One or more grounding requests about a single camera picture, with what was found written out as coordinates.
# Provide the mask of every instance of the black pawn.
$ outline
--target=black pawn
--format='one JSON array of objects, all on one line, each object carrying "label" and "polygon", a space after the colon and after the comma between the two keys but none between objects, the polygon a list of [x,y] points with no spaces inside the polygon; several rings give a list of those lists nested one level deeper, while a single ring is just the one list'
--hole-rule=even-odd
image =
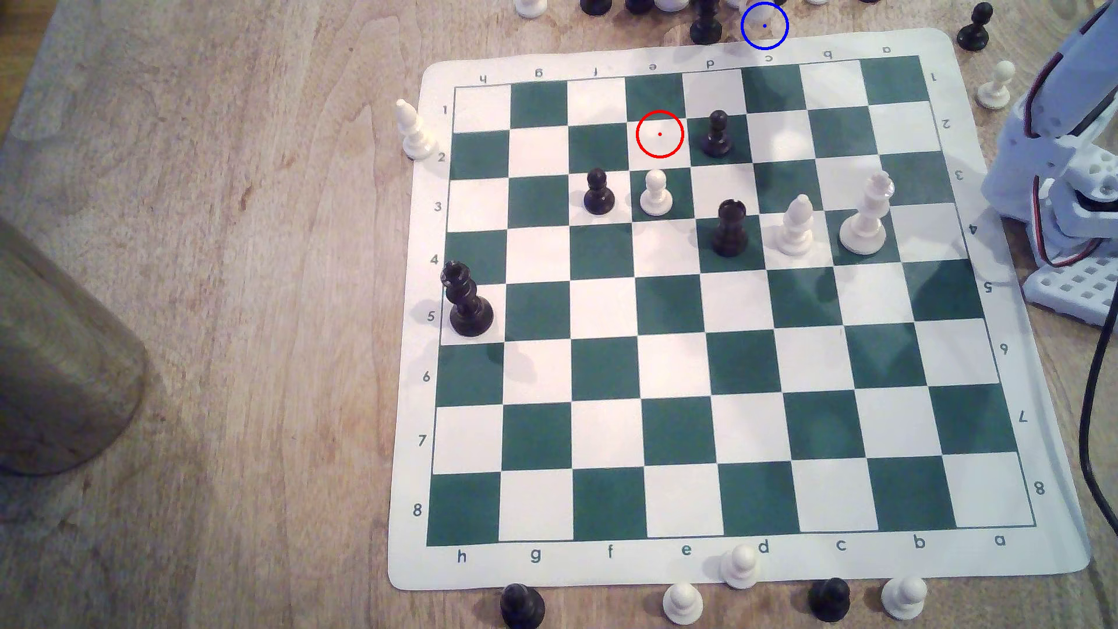
[{"label": "black pawn", "polygon": [[730,135],[726,132],[726,112],[714,109],[710,114],[710,131],[702,139],[702,152],[710,156],[726,156],[733,147]]},{"label": "black pawn", "polygon": [[543,597],[522,583],[501,592],[501,618],[509,629],[536,629],[543,622]]},{"label": "black pawn", "polygon": [[837,576],[816,581],[807,591],[807,607],[815,618],[824,622],[839,622],[850,611],[850,585]]},{"label": "black pawn", "polygon": [[582,207],[598,216],[614,208],[614,191],[606,187],[606,171],[595,168],[586,175],[589,190],[582,194]]},{"label": "black pawn", "polygon": [[975,10],[970,11],[970,23],[959,29],[955,36],[955,41],[959,48],[977,53],[989,44],[989,34],[986,32],[986,25],[989,18],[994,17],[994,6],[989,2],[975,4]]},{"label": "black pawn", "polygon": [[446,298],[454,304],[451,327],[464,337],[485,334],[493,325],[493,306],[477,296],[477,283],[470,276],[470,267],[461,261],[447,260],[443,267],[443,286]]},{"label": "black pawn", "polygon": [[722,257],[733,257],[746,248],[749,236],[741,221],[746,219],[746,203],[733,199],[726,199],[718,206],[718,227],[714,228],[714,237],[711,240],[711,248]]}]

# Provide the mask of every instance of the white chess piece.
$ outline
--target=white chess piece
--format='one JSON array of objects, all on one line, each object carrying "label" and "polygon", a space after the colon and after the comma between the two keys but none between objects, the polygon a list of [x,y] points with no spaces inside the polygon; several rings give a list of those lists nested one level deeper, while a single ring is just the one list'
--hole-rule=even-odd
[{"label": "white chess piece", "polygon": [[663,170],[650,170],[644,175],[645,190],[641,192],[641,209],[648,216],[663,216],[672,209],[672,192],[667,190],[667,175]]},{"label": "white chess piece", "polygon": [[792,199],[788,210],[784,212],[784,223],[780,226],[776,245],[785,255],[804,255],[812,248],[815,241],[815,234],[812,232],[812,223],[815,222],[815,213],[812,209],[812,199],[807,194],[799,194]]},{"label": "white chess piece", "polygon": [[858,213],[843,220],[839,228],[839,241],[851,252],[870,255],[885,244],[887,234],[881,226],[881,217],[889,212],[889,199],[896,190],[893,180],[884,170],[870,175]]},{"label": "white chess piece", "polygon": [[702,616],[702,594],[690,583],[676,583],[664,592],[664,616],[676,625],[691,625]]},{"label": "white chess piece", "polygon": [[438,140],[423,127],[423,118],[404,98],[396,101],[396,126],[404,135],[404,152],[409,158],[427,159],[438,150]]},{"label": "white chess piece", "polygon": [[922,579],[916,576],[890,579],[881,590],[881,607],[897,620],[912,620],[923,611],[926,598],[928,598],[928,585]]},{"label": "white chess piece", "polygon": [[722,581],[730,588],[747,590],[757,584],[757,551],[748,544],[739,544],[722,555],[719,564]]},{"label": "white chess piece", "polygon": [[1013,80],[1017,68],[1013,61],[1002,59],[994,66],[994,80],[983,83],[975,89],[975,101],[987,109],[999,109],[1010,104],[1010,89],[1006,85]]}]

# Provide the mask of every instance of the wood grain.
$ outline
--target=wood grain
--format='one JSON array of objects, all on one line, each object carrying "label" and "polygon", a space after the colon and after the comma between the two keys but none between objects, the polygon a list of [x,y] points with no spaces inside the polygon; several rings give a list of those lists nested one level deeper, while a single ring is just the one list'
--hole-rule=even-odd
[{"label": "wood grain", "polygon": [[[495,591],[399,592],[387,513],[411,164],[391,103],[444,59],[657,45],[691,18],[553,0],[63,0],[0,149],[0,216],[120,314],[159,378],[102,457],[0,479],[0,618],[17,627],[498,627]],[[788,3],[793,36],[931,26],[968,0]],[[1002,2],[968,84],[1020,94],[1088,10]],[[731,25],[731,16],[720,16]],[[1004,113],[976,111],[993,156]],[[1026,244],[1010,229],[1015,250]],[[1021,273],[1027,256],[1017,256]],[[1074,456],[1098,332],[1030,307]],[[1093,428],[1118,501],[1115,359]],[[1118,543],[1059,576],[930,582],[913,627],[1114,627]],[[1012,552],[1029,552],[1013,549]],[[880,582],[847,625],[888,627]],[[814,627],[805,584],[700,587],[702,627]],[[544,591],[546,627],[667,627],[660,587]]]}]

